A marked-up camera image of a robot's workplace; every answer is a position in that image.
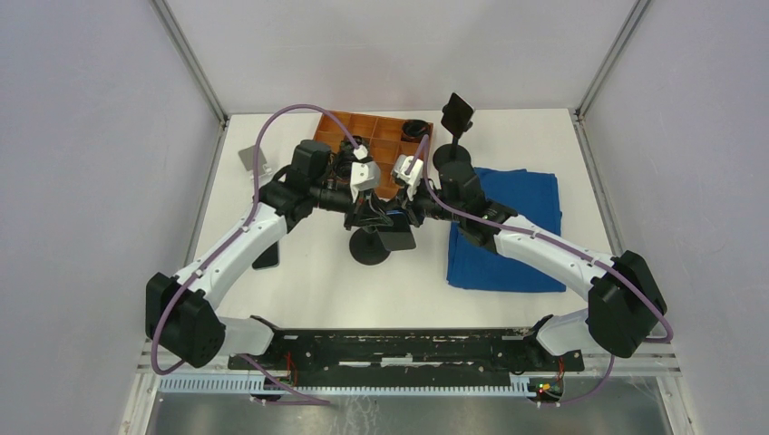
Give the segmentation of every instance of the stand base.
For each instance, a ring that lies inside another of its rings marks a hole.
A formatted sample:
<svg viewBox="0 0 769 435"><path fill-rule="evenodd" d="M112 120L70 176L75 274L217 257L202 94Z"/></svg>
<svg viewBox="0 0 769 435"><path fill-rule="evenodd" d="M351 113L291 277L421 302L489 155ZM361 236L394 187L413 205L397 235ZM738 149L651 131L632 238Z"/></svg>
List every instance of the stand base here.
<svg viewBox="0 0 769 435"><path fill-rule="evenodd" d="M466 161L471 163L470 152L462 145L456 146L456 153L452 157L452 144L447 143L438 147L433 154L433 166L436 169L441 170L441 166L450 161Z"/></svg>
<svg viewBox="0 0 769 435"><path fill-rule="evenodd" d="M373 266L385 261L390 256L390 251L385 249L376 232L369 233L359 228L350 237L350 254L358 263Z"/></svg>

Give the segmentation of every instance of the folded towel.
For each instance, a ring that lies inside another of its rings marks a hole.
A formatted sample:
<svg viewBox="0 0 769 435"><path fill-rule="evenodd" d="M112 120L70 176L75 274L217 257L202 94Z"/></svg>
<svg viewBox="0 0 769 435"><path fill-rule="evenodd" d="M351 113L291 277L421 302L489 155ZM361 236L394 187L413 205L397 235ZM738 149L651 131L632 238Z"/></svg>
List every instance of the folded towel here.
<svg viewBox="0 0 769 435"><path fill-rule="evenodd" d="M553 174L526 169L476 168L486 198L514 208L531 222L560 235L558 180ZM564 292L566 286L523 263L473 246L452 224L449 235L450 285L501 292Z"/></svg>

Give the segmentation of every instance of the wooden tray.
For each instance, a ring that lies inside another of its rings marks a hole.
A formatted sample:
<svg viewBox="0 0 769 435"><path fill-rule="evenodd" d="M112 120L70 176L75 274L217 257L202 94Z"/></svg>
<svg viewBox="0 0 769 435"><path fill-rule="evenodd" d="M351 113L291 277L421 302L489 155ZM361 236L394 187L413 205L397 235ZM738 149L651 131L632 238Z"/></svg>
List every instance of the wooden tray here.
<svg viewBox="0 0 769 435"><path fill-rule="evenodd" d="M401 129L407 120L362 115L346 111L332 111L332 113L345 124L345 127L353 135L368 140L371 157L382 171L382 178L379 187L376 188L376 195L379 198L385 199L395 196L399 188L390 177L393 165L401 154L413 156L419 146L419 143L401 140ZM429 122L428 125L430 137L432 138L433 125ZM339 152L339 147L344 137L345 134L339 126L331 121L331 118L323 115L317 124L313 139L324 142L336 153Z"/></svg>

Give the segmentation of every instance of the tabletop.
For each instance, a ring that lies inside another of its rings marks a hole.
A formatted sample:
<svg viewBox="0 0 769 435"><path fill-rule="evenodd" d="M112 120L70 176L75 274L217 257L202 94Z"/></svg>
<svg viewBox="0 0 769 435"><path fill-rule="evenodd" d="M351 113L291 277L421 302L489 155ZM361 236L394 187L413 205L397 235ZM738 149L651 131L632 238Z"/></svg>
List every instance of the tabletop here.
<svg viewBox="0 0 769 435"><path fill-rule="evenodd" d="M431 150L451 141L440 111L371 112L435 124ZM248 209L253 184L238 152L253 145L269 115L234 115L208 198L196 255L203 254ZM278 169L296 145L311 139L315 113L289 113L268 130L262 149ZM559 110L477 111L461 144L474 166L527 169L556 175L562 235L609 252L599 208L569 113ZM431 177L437 179L434 169ZM587 306L571 291L520 294L465 290L446 282L448 222L427 221L414 229L417 248L393 252L377 266L358 264L348 250L352 232L339 213L315 210L280 240L277 267L248 269L230 288L219 316L260 315L292 328L459 328L529 326L547 314Z"/></svg>

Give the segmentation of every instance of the white wall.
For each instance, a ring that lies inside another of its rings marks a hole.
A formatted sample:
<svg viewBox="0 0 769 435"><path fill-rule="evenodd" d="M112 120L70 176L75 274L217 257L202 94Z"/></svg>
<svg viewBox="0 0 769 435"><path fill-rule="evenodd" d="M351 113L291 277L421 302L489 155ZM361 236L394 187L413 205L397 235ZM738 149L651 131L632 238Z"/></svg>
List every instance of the white wall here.
<svg viewBox="0 0 769 435"><path fill-rule="evenodd" d="M227 111L576 107L634 0L170 0Z"/></svg>
<svg viewBox="0 0 769 435"><path fill-rule="evenodd" d="M704 434L769 425L768 19L765 0L654 2L587 118Z"/></svg>
<svg viewBox="0 0 769 435"><path fill-rule="evenodd" d="M217 127L149 2L0 5L0 433L117 430Z"/></svg>

